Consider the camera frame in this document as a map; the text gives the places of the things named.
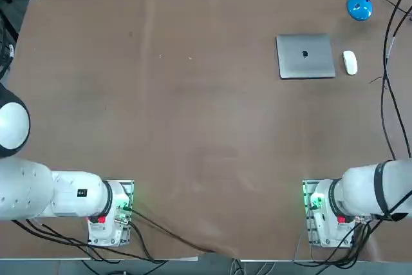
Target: black strap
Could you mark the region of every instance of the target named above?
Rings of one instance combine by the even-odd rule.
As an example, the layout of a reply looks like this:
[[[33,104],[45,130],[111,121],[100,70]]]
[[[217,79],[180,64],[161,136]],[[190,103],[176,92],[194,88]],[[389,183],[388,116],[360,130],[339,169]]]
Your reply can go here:
[[[329,186],[329,191],[328,191],[328,198],[329,198],[329,204],[330,204],[330,209],[332,212],[335,214],[336,217],[342,216],[345,217],[346,215],[341,212],[339,207],[337,206],[337,203],[335,201],[335,187],[337,182],[341,180],[341,178],[338,178],[336,180],[332,180],[332,184]]]
[[[388,204],[386,203],[385,196],[384,196],[384,186],[383,186],[383,175],[384,175],[384,167],[385,165],[391,160],[381,162],[377,164],[375,168],[375,174],[373,175],[373,186],[375,189],[375,197],[380,210],[384,213],[381,218],[384,220],[390,220],[393,222],[397,222],[407,216],[405,213],[398,213],[391,215],[389,213]]]

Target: wire bundle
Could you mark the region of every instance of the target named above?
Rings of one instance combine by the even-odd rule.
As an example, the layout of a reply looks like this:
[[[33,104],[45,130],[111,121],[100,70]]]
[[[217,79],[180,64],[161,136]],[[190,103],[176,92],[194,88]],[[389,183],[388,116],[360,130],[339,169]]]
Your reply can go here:
[[[0,15],[0,23],[1,23],[1,29],[2,29],[2,38],[1,38],[1,47],[0,47],[0,79],[2,79],[6,71],[9,69],[12,61],[13,61],[13,55],[10,51],[10,48],[7,45],[7,30],[6,30],[6,25],[5,25],[5,20],[3,17]]]

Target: black sticker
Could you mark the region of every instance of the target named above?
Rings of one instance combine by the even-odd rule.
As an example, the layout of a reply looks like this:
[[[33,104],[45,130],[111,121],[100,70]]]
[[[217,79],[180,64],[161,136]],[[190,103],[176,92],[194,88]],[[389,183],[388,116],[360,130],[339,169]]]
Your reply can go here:
[[[88,196],[88,190],[87,189],[78,189],[77,190],[77,196]]]

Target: blue object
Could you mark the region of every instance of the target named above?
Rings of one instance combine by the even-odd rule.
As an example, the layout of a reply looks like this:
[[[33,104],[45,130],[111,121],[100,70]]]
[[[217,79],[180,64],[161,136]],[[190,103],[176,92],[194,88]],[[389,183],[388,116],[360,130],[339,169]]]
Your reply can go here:
[[[348,0],[346,9],[353,19],[366,21],[372,15],[372,2],[370,0]]]

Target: mounting plate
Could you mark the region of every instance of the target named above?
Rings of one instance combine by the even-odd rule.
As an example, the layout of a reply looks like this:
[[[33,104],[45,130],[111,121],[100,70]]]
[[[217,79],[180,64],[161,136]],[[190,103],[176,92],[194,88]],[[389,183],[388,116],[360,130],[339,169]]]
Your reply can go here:
[[[306,227],[308,231],[309,244],[313,246],[321,246],[320,239],[317,235],[317,229],[315,224],[315,218],[312,212],[309,210],[310,196],[315,192],[317,184],[321,180],[303,180],[303,202],[304,213],[306,214]]]

